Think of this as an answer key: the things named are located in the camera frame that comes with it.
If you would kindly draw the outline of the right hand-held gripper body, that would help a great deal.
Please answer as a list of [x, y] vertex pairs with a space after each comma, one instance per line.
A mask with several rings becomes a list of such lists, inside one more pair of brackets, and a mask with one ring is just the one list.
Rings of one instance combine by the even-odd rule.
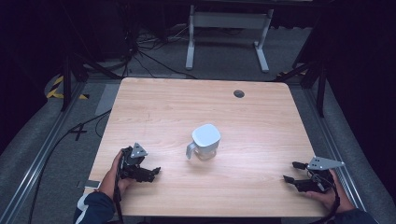
[[298, 180], [299, 184], [294, 185], [300, 192], [326, 193], [329, 189], [333, 189], [335, 185], [330, 170], [346, 165], [343, 161], [334, 161], [317, 156], [314, 156], [307, 164], [305, 170], [308, 178]]

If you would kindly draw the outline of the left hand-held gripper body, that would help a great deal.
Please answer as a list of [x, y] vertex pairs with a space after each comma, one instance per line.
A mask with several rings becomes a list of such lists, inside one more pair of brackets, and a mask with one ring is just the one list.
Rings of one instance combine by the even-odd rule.
[[141, 182], [143, 175], [150, 175], [148, 169], [142, 168], [140, 163], [148, 155], [138, 143], [132, 147], [123, 148], [120, 162], [120, 178], [131, 178], [137, 182]]

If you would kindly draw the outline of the person's right hand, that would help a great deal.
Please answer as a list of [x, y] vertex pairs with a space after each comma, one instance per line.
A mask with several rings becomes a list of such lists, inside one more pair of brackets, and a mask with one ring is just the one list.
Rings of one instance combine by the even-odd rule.
[[[336, 214], [341, 214], [350, 210], [355, 209], [355, 206], [348, 199], [345, 190], [340, 184], [338, 177], [334, 170], [331, 170], [332, 178], [334, 180], [334, 184], [336, 186], [337, 195], [340, 198], [340, 204], [336, 210]], [[312, 200], [318, 201], [322, 203], [328, 210], [332, 210], [332, 207], [335, 202], [336, 192], [333, 189], [329, 189], [326, 193], [318, 193], [314, 191], [307, 191], [304, 196], [310, 198]]]

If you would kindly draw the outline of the person's left hand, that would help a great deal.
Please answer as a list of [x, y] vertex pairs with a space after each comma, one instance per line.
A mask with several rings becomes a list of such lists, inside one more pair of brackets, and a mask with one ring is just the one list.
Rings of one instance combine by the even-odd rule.
[[116, 182], [117, 171], [120, 163], [120, 157], [122, 155], [122, 151], [120, 150], [117, 156], [114, 158], [110, 169], [106, 172], [101, 186], [99, 187], [99, 191], [104, 193], [110, 199], [114, 197], [114, 189], [115, 186], [118, 186], [120, 189], [120, 193], [123, 193], [127, 190], [134, 181], [130, 178], [121, 179], [119, 182]]

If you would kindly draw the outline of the white mug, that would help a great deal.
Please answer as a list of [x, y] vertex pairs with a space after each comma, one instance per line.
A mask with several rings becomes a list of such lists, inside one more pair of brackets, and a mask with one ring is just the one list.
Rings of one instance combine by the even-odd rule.
[[217, 154], [219, 130], [213, 124], [205, 124], [196, 128], [191, 134], [192, 142], [187, 145], [186, 157], [189, 160], [195, 155], [200, 161], [213, 159]]

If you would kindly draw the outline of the black tape cross mark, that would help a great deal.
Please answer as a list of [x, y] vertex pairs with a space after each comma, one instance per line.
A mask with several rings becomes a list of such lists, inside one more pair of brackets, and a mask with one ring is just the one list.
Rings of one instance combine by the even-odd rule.
[[87, 131], [84, 129], [84, 124], [80, 123], [77, 126], [73, 127], [71, 130], [68, 131], [70, 134], [75, 135], [75, 140], [78, 141], [79, 138], [86, 133]]

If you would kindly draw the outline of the grey floor plate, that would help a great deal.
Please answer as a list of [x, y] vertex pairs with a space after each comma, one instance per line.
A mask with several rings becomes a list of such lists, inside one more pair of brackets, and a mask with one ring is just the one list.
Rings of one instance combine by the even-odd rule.
[[100, 97], [98, 106], [95, 110], [95, 115], [101, 115], [110, 110], [115, 102], [116, 96], [119, 91], [119, 84], [106, 84], [104, 91]]

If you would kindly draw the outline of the black metal stand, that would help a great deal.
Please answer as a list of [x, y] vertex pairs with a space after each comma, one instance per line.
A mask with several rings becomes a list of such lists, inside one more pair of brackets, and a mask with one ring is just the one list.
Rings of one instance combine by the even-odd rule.
[[63, 71], [61, 73], [64, 77], [64, 99], [61, 111], [64, 112], [74, 99], [72, 95], [72, 77], [75, 78], [78, 84], [85, 83], [88, 80], [89, 75], [84, 64], [89, 65], [94, 70], [112, 79], [121, 79], [121, 77], [104, 68], [99, 63], [94, 62], [91, 58], [85, 57], [78, 51], [77, 42], [74, 38], [74, 34], [78, 32], [73, 27], [73, 22], [64, 6], [63, 0], [57, 0], [57, 2], [65, 18], [64, 26], [60, 29], [65, 47]]
[[316, 81], [318, 81], [316, 110], [322, 118], [324, 117], [323, 104], [327, 76], [325, 68], [327, 62], [325, 21], [326, 18], [324, 15], [318, 17], [310, 35], [304, 42], [302, 49], [292, 65], [292, 70], [286, 73], [280, 73], [274, 79], [274, 82], [285, 82], [305, 72], [304, 77], [300, 81], [300, 86], [303, 89], [311, 89]]

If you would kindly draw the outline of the yellow and black floor tape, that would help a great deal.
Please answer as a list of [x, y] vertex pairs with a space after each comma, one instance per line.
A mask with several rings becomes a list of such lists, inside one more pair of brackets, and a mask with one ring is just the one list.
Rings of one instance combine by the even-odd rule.
[[58, 98], [58, 99], [63, 99], [64, 95], [60, 92], [58, 92], [58, 89], [60, 86], [63, 84], [64, 77], [62, 75], [59, 75], [55, 81], [53, 82], [49, 92], [47, 93], [48, 98]]

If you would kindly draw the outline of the metal floor rail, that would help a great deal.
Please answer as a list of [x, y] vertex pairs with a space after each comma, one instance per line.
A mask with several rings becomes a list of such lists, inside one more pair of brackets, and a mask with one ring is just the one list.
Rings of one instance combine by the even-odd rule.
[[75, 84], [74, 99], [64, 112], [61, 101], [49, 100], [0, 156], [0, 224], [13, 223], [84, 88], [85, 83]]
[[[326, 152], [328, 154], [329, 159], [336, 161], [343, 161], [341, 153], [338, 150], [338, 147], [332, 137], [331, 131], [328, 127], [327, 121], [325, 118], [321, 117], [317, 111], [316, 98], [314, 93], [311, 90], [303, 90], [304, 98], [307, 101], [307, 104], [313, 113], [313, 118], [315, 123], [318, 125], [319, 132], [324, 138], [324, 145], [326, 148]], [[346, 166], [339, 167], [335, 169], [335, 172], [338, 175], [339, 181], [346, 191], [346, 195], [349, 200], [358, 207], [359, 209], [365, 211], [366, 208], [361, 199], [360, 194], [356, 188], [355, 182], [352, 179], [348, 169]]]

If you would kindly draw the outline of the white metal desk frame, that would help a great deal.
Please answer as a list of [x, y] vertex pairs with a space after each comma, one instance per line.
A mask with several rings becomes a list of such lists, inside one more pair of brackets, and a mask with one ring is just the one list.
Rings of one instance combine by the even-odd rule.
[[264, 54], [264, 41], [270, 28], [274, 11], [269, 9], [264, 14], [231, 13], [231, 12], [203, 12], [197, 11], [194, 5], [190, 6], [189, 15], [189, 44], [185, 68], [191, 70], [194, 61], [194, 29], [195, 28], [232, 28], [260, 30], [261, 37], [253, 43], [256, 55], [264, 73], [269, 72], [269, 65]]

